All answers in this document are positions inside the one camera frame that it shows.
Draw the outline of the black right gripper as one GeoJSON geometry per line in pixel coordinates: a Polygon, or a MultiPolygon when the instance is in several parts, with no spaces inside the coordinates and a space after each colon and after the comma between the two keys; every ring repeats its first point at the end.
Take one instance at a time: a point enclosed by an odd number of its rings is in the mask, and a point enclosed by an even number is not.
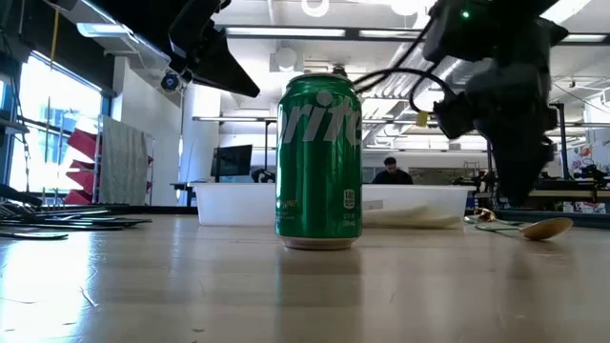
{"type": "MultiPolygon", "coordinates": [[[[549,107],[551,89],[547,67],[493,63],[469,80],[469,105],[476,130],[489,141],[509,134],[543,135],[556,127],[556,111],[549,107]]],[[[521,206],[544,167],[553,160],[548,137],[492,143],[499,187],[512,206],[521,206]]]]}

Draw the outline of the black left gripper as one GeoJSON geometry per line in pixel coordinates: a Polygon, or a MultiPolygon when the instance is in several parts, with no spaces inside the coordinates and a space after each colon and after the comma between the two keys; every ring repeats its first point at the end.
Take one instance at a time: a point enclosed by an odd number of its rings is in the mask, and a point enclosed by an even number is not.
{"type": "Polygon", "coordinates": [[[195,83],[255,98],[260,88],[231,54],[213,16],[222,0],[94,0],[94,5],[170,57],[195,83]]]}

